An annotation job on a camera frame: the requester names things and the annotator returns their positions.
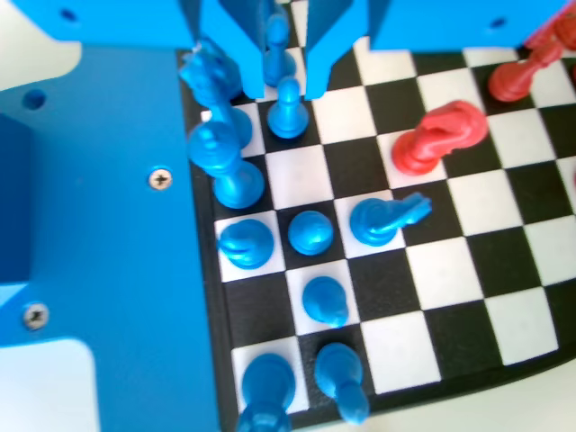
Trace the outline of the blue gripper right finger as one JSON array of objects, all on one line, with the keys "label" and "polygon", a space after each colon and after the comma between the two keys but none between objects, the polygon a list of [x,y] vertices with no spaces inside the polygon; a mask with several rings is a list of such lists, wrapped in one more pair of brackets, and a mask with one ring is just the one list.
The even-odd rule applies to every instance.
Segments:
[{"label": "blue gripper right finger", "polygon": [[331,70],[368,29],[368,1],[308,2],[305,45],[306,99],[328,89]]}]

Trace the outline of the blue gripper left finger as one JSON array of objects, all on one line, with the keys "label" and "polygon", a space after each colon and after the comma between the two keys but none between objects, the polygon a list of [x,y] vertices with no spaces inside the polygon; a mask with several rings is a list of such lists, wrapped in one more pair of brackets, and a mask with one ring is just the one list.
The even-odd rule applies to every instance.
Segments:
[{"label": "blue gripper left finger", "polygon": [[201,30],[238,65],[244,93],[265,93],[264,16],[261,1],[202,1]]}]

